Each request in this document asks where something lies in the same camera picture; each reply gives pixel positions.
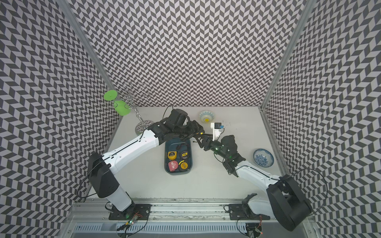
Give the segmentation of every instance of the green cup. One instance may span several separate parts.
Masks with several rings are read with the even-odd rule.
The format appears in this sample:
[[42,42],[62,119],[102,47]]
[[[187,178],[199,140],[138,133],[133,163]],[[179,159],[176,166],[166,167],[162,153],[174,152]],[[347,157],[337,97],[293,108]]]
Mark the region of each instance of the green cup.
[[130,107],[126,104],[126,102],[122,100],[114,101],[113,107],[115,111],[121,116],[125,116],[130,113]]
[[118,96],[118,92],[117,92],[117,91],[115,91],[115,90],[109,90],[109,91],[107,91],[107,92],[103,95],[103,98],[104,98],[106,101],[112,101],[112,100],[114,100],[117,96]]

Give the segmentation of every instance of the bowl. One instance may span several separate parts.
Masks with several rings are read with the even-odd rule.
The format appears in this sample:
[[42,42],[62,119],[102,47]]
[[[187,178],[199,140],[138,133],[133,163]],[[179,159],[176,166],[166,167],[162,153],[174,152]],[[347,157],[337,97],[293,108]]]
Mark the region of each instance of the bowl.
[[273,155],[265,149],[257,149],[253,154],[254,161],[261,167],[270,167],[274,164]]
[[204,123],[210,123],[214,120],[214,113],[209,110],[201,111],[199,116],[200,120]]

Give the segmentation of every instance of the ventilation grille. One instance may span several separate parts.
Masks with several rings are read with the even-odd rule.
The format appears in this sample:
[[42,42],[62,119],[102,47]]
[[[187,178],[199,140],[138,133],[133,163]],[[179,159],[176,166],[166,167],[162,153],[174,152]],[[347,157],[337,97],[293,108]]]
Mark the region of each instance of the ventilation grille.
[[[127,231],[136,232],[144,226],[143,224],[135,224]],[[241,231],[246,231],[244,225],[238,225]],[[161,223],[161,224],[147,224],[146,227],[140,232],[147,233],[226,233],[226,232],[239,232],[237,226],[232,223]]]
[[98,232],[102,228],[102,223],[78,223],[74,229],[77,232]]
[[[132,225],[127,232],[137,232],[144,226],[145,222]],[[238,224],[241,232],[246,232],[245,223]],[[115,233],[115,223],[77,223],[74,232],[77,233]],[[148,223],[139,233],[155,234],[185,234],[185,233],[239,233],[235,222],[171,222],[171,223]]]

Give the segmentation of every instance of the tape measure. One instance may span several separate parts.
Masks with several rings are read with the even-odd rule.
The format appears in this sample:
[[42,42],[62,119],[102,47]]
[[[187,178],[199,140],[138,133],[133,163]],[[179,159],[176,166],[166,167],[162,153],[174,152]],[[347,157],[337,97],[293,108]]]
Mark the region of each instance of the tape measure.
[[168,152],[168,159],[174,160],[177,157],[177,151],[169,151]]
[[180,171],[187,171],[188,170],[188,163],[185,162],[185,160],[180,161],[179,166],[180,166],[179,167]]
[[179,166],[179,164],[177,163],[176,160],[172,160],[168,163],[169,171],[171,171],[171,172],[175,171],[178,166]]
[[188,151],[183,151],[180,155],[180,157],[185,160],[185,159],[188,159],[189,157],[189,154],[188,154]]

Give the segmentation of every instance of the black cable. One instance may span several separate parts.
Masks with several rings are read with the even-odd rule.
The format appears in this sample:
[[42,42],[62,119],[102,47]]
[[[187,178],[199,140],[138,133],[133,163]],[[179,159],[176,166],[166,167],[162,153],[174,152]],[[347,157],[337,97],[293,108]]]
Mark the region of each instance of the black cable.
[[248,235],[242,233],[240,229],[238,229],[238,221],[239,221],[240,219],[242,219],[242,218],[245,218],[245,217],[240,217],[240,218],[238,218],[238,219],[237,219],[237,222],[236,222],[236,224],[235,224],[235,226],[237,227],[237,230],[239,231],[239,233],[243,234],[244,236],[249,237]]
[[139,138],[139,140],[141,140],[142,139],[142,137],[143,137],[143,134],[144,134],[144,132],[145,132],[146,130],[144,129],[144,131],[142,132],[142,135],[140,136],[140,138]]
[[316,213],[322,208],[325,206],[326,204],[326,201],[327,201],[327,198],[328,198],[328,184],[327,184],[327,181],[325,180],[325,177],[321,174],[321,172],[315,170],[315,169],[310,169],[310,168],[304,168],[304,169],[301,169],[301,171],[298,171],[298,172],[294,172],[294,173],[291,173],[291,176],[292,175],[296,175],[296,174],[299,174],[300,172],[302,172],[303,170],[313,170],[315,171],[316,173],[318,173],[322,178],[323,178],[323,181],[325,183],[325,199],[323,200],[323,203],[316,209],[315,212],[313,212],[312,214],[313,215],[316,215]]
[[268,177],[269,179],[273,179],[273,180],[278,180],[278,181],[280,181],[280,179],[275,179],[275,178],[272,178],[272,177],[270,177],[270,176],[267,176],[266,174],[262,173],[261,171],[255,169],[255,168],[253,168],[253,167],[251,167],[251,166],[248,166],[248,165],[242,165],[241,167],[239,167],[239,168],[236,169],[235,171],[239,170],[239,169],[242,168],[242,167],[248,167],[248,168],[251,168],[251,169],[257,171],[258,173],[261,173],[261,174],[265,175],[265,176]]
[[[145,131],[146,131],[146,130],[144,130],[144,131],[142,132],[142,134],[140,135],[139,140],[136,140],[136,141],[132,142],[131,144],[129,144],[128,146],[122,148],[121,150],[124,150],[125,148],[129,147],[130,145],[132,145],[132,144],[134,144],[134,143],[140,141],[140,140],[142,139],[143,134],[144,134]],[[78,196],[79,198],[88,198],[88,197],[90,197],[90,196],[96,195],[96,193],[93,193],[93,194],[90,194],[90,195],[87,195],[87,196],[80,196],[80,195],[79,195],[79,188],[82,187],[82,184],[85,182],[85,179],[86,179],[87,177],[89,177],[89,175],[91,174],[91,172],[93,171],[93,169],[95,169],[100,163],[102,163],[102,161],[99,162],[96,166],[94,166],[94,167],[90,170],[90,172],[86,175],[86,177],[82,180],[81,185],[80,185],[80,186],[78,187],[78,189],[77,189],[77,196]]]
[[164,119],[164,115],[165,115],[165,113],[166,113],[166,111],[167,111],[167,109],[168,109],[169,107],[172,107],[172,110],[173,110],[173,106],[172,106],[172,105],[167,106],[167,108],[166,108],[165,111],[164,111],[162,120]]
[[107,208],[107,204],[108,204],[109,202],[106,202],[106,204],[104,205],[104,208],[107,210],[107,211],[110,211],[110,212],[112,212],[112,210],[111,209],[109,209],[109,208]]
[[213,153],[213,155],[215,156],[216,160],[218,160],[218,162],[223,163],[222,161],[220,161],[219,159],[217,159],[217,157],[216,157],[216,153]]
[[87,195],[87,196],[80,196],[80,195],[79,195],[79,188],[82,187],[82,184],[84,183],[85,179],[87,179],[87,178],[89,177],[89,175],[91,174],[91,172],[92,172],[92,171],[93,171],[93,170],[94,170],[100,163],[102,163],[103,161],[106,161],[108,158],[106,158],[105,160],[102,160],[102,161],[99,162],[96,166],[94,166],[94,167],[90,170],[90,172],[86,175],[86,177],[82,180],[80,186],[79,186],[78,189],[77,189],[77,196],[78,196],[79,198],[88,198],[88,197],[90,197],[90,196],[96,195],[96,193],[93,193],[93,194],[90,194],[90,195]]
[[135,235],[136,233],[138,233],[139,231],[141,231],[141,230],[143,230],[144,229],[144,227],[146,227],[146,225],[147,225],[147,223],[148,223],[148,216],[147,216],[147,221],[146,221],[146,224],[140,229],[140,230],[138,230],[137,232],[135,232],[135,233],[133,233],[133,234],[131,234],[131,235],[129,235],[128,237],[131,237],[131,236],[133,236],[133,235]]

